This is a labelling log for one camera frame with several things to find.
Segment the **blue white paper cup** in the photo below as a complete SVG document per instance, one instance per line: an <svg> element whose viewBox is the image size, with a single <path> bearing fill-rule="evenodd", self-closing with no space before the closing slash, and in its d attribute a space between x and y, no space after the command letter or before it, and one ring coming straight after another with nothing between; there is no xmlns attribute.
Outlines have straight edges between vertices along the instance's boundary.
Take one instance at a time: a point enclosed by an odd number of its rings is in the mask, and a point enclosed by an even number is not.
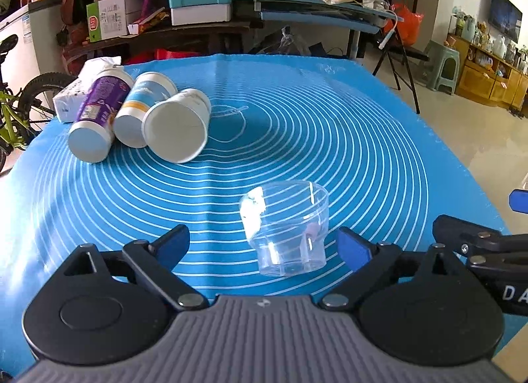
<svg viewBox="0 0 528 383"><path fill-rule="evenodd" d="M177 93L176 84L158 72L144 72L135 80L113 123L115 137L131 148L143 148L147 144L142 133L142 122L155 104Z"/></svg>

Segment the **wall mounted television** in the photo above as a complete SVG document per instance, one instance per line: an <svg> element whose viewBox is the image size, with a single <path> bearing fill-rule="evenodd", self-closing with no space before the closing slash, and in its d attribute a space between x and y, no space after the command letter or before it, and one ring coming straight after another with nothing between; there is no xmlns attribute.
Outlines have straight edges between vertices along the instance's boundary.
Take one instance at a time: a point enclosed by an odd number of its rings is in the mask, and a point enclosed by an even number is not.
<svg viewBox="0 0 528 383"><path fill-rule="evenodd" d="M519 42L523 13L509 0L490 0L489 24L514 43Z"/></svg>

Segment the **green bicycle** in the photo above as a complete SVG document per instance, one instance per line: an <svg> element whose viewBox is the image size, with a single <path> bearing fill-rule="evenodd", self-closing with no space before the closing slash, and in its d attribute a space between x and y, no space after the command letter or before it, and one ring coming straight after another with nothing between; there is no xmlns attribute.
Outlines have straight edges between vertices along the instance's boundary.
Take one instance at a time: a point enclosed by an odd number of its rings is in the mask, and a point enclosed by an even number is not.
<svg viewBox="0 0 528 383"><path fill-rule="evenodd" d="M62 91L75 77L60 72L43 73L31 79L18 93L1 79L1 170L15 150L25 151L31 141L55 116L39 96Z"/></svg>

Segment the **clear plastic cup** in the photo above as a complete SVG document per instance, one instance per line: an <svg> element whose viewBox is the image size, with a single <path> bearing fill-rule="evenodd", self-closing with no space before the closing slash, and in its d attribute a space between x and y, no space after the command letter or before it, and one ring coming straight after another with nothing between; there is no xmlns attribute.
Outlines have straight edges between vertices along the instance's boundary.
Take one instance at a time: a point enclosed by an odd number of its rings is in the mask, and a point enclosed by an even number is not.
<svg viewBox="0 0 528 383"><path fill-rule="evenodd" d="M329 209L323 186L304 180L260 185L242 197L239 213L261 275L291 277L326 265Z"/></svg>

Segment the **green plastic stool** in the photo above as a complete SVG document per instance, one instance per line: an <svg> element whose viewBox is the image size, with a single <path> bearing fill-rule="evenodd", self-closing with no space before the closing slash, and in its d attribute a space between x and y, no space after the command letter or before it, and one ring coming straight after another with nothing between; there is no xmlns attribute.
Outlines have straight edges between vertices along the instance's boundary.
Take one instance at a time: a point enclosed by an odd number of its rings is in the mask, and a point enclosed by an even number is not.
<svg viewBox="0 0 528 383"><path fill-rule="evenodd" d="M449 46L429 41L425 53L429 60L423 66L427 88L433 91L455 92L460 69L460 54Z"/></svg>

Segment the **white tissue pack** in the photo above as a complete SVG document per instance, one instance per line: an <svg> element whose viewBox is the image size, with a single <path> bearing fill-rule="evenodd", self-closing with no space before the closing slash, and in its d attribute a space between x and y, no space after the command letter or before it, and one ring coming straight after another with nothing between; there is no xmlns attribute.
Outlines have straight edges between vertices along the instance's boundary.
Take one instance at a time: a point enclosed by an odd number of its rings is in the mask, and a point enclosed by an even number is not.
<svg viewBox="0 0 528 383"><path fill-rule="evenodd" d="M73 123L88 94L88 88L103 70L122 65L122 57L98 57L84 63L78 77L53 97L54 112L63 123Z"/></svg>

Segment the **blue study desk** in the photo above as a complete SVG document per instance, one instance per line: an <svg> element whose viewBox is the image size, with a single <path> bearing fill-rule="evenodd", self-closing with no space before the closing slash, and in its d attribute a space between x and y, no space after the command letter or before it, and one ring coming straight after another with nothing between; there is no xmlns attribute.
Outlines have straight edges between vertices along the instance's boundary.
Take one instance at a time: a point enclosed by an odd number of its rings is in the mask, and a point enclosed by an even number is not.
<svg viewBox="0 0 528 383"><path fill-rule="evenodd" d="M348 30L345 57L357 58L361 34L377 35L387 20L396 25L405 20L394 11L367 8L360 3L326 4L322 0L234 0L233 7L250 11L261 21L299 23L311 26L334 26Z"/></svg>

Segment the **green white cardboard box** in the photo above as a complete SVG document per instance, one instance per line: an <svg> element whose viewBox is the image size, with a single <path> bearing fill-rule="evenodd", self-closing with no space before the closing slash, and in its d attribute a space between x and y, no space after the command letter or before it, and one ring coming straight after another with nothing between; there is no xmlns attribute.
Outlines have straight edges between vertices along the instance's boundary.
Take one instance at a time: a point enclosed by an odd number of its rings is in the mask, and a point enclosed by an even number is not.
<svg viewBox="0 0 528 383"><path fill-rule="evenodd" d="M91 43L128 35L128 26L141 16L144 0L100 0L86 7Z"/></svg>

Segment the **red plastic bag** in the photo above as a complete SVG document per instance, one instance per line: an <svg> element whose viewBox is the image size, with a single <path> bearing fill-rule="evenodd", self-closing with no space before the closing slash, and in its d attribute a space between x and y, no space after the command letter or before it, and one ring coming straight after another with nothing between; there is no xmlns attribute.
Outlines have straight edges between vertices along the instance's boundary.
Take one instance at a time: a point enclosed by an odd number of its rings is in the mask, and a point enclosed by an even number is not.
<svg viewBox="0 0 528 383"><path fill-rule="evenodd" d="M392 4L390 11L390 17L383 28L383 43L386 45L395 33L399 33L404 46L414 45L418 39L423 15L411 12L402 3Z"/></svg>

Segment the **blue silicone baking mat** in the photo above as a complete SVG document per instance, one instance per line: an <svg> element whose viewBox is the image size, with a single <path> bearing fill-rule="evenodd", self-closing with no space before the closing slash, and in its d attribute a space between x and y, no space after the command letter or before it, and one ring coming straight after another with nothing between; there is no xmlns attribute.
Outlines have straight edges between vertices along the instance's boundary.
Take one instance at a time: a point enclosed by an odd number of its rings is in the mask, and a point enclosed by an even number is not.
<svg viewBox="0 0 528 383"><path fill-rule="evenodd" d="M78 160L69 126L50 122L1 180L1 367L33 362L22 314L83 243L118 250L178 224L191 247L177 276L218 294L323 296L348 275L335 238L326 266L263 277L246 241L241 197L269 182L308 180L329 194L329 226L424 250L441 214L504 230L470 172L399 96L361 66L291 56L211 56L130 66L210 97L206 147L172 164L114 143L100 163Z"/></svg>

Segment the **wooden tv cabinet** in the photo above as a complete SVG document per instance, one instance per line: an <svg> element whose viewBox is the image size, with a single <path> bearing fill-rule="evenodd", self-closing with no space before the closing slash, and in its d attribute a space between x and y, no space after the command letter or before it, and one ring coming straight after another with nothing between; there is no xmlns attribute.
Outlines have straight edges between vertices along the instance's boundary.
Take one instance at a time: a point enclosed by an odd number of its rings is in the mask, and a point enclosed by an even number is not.
<svg viewBox="0 0 528 383"><path fill-rule="evenodd" d="M446 42L459 52L460 73L455 93L487 106L521 112L527 103L527 75L492 52L448 34Z"/></svg>

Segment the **dark wooden table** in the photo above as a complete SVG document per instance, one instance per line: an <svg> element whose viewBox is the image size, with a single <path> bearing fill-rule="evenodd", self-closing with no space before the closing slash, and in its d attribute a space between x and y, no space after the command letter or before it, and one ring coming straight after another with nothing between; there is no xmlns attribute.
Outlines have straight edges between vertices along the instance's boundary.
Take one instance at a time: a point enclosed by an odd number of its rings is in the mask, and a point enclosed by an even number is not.
<svg viewBox="0 0 528 383"><path fill-rule="evenodd" d="M68 51L69 57L65 59L65 62L73 62L91 52L120 45L129 45L137 49L151 47L151 45L175 45L178 41L182 41L182 39L188 36L213 35L218 37L219 35L247 33L251 29L251 26L252 23L250 21L229 21L170 26L160 29L151 28L139 35L126 35L91 44L73 46Z"/></svg>

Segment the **black folding chair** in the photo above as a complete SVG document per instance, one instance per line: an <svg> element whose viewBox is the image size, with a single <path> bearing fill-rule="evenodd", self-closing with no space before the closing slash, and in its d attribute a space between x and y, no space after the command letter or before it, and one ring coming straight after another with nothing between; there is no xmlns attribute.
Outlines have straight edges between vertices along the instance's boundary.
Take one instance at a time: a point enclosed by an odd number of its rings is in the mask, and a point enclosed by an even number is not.
<svg viewBox="0 0 528 383"><path fill-rule="evenodd" d="M387 6L387 14L391 14L390 6ZM418 94L416 84L413 78L411 69L411 60L428 61L429 57L423 50L418 50L412 46L404 46L399 33L395 33L392 39L385 45L383 43L384 33L381 27L380 32L375 37L375 46L380 50L380 57L377 61L372 75L376 76L384 61L389 63L393 78L395 79L396 90L401 91L402 85L404 84L412 93L412 101L416 114L421 113L420 103L418 100Z"/></svg>

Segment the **purple white paper cup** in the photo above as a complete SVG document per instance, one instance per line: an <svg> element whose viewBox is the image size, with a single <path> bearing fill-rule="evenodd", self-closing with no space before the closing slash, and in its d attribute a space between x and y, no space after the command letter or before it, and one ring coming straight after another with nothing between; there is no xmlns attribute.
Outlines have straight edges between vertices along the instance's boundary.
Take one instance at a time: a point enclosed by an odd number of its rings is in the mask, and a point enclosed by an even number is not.
<svg viewBox="0 0 528 383"><path fill-rule="evenodd" d="M115 139L114 119L133 85L122 68L104 69L96 76L68 134L69 149L77 159L104 161Z"/></svg>

